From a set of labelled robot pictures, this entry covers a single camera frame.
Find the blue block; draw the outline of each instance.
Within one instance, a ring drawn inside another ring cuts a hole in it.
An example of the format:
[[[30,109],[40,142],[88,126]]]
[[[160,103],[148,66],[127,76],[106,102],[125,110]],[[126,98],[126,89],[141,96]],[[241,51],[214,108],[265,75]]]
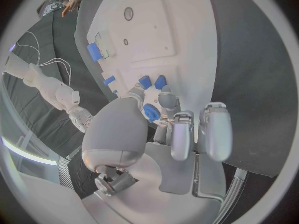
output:
[[[157,90],[162,90],[163,86],[166,86],[166,79],[165,76],[159,76],[156,82],[154,83],[154,86]]]
[[[89,51],[89,54],[93,61],[100,60],[102,58],[102,54],[100,52],[100,49],[98,48],[97,44],[91,43],[87,46],[87,50]]]
[[[115,81],[115,77],[114,76],[111,76],[111,77],[107,78],[106,80],[104,80],[104,85],[107,86],[112,81]]]
[[[144,86],[144,88],[147,90],[149,87],[151,87],[150,77],[149,76],[143,76],[139,79],[139,83]]]

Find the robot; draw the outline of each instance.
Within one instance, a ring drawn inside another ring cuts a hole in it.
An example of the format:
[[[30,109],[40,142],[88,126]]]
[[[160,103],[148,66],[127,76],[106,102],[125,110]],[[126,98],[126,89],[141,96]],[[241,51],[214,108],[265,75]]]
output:
[[[209,103],[200,111],[196,143],[193,112],[182,111],[179,98],[165,85],[158,96],[162,112],[154,142],[147,143],[148,121],[142,110],[147,116],[155,110],[144,106],[142,84],[136,83],[92,116],[79,106],[78,91],[13,53],[5,72],[36,87],[85,133],[82,158],[88,169],[99,173],[97,195],[107,208],[132,223],[193,223],[203,216],[203,223],[212,223],[216,218],[225,196],[221,162],[232,151],[225,104]]]

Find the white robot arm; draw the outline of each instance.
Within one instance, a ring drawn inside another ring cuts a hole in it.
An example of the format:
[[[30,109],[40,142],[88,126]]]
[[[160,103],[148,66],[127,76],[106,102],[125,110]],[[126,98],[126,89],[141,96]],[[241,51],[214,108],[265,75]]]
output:
[[[11,53],[6,64],[5,72],[23,79],[23,82],[36,87],[42,97],[58,110],[65,110],[73,124],[83,133],[89,127],[93,116],[84,108],[80,107],[80,96],[78,91],[54,77],[48,77],[42,70]]]

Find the light strip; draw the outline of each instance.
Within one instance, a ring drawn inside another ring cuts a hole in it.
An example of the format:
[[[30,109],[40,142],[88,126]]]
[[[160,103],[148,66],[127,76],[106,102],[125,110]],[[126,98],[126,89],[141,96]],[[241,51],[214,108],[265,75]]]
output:
[[[44,163],[44,164],[49,164],[49,165],[55,165],[55,166],[57,166],[57,162],[56,161],[52,161],[52,160],[45,159],[45,158],[40,158],[40,157],[34,156],[34,155],[30,154],[30,153],[27,153],[27,152],[19,149],[18,147],[12,145],[7,140],[5,140],[3,137],[2,137],[2,142],[12,152],[17,153],[18,155],[21,155],[24,158],[28,158],[30,160],[33,160],[33,161],[36,161],[36,162],[39,162],[39,163]]]

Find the person's hand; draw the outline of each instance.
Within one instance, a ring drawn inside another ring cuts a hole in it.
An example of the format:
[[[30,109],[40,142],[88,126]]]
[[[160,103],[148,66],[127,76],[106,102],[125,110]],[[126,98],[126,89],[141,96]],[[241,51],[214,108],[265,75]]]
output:
[[[73,11],[74,9],[76,9],[79,5],[81,0],[69,0],[69,2],[66,4],[66,6],[69,6],[69,10]]]

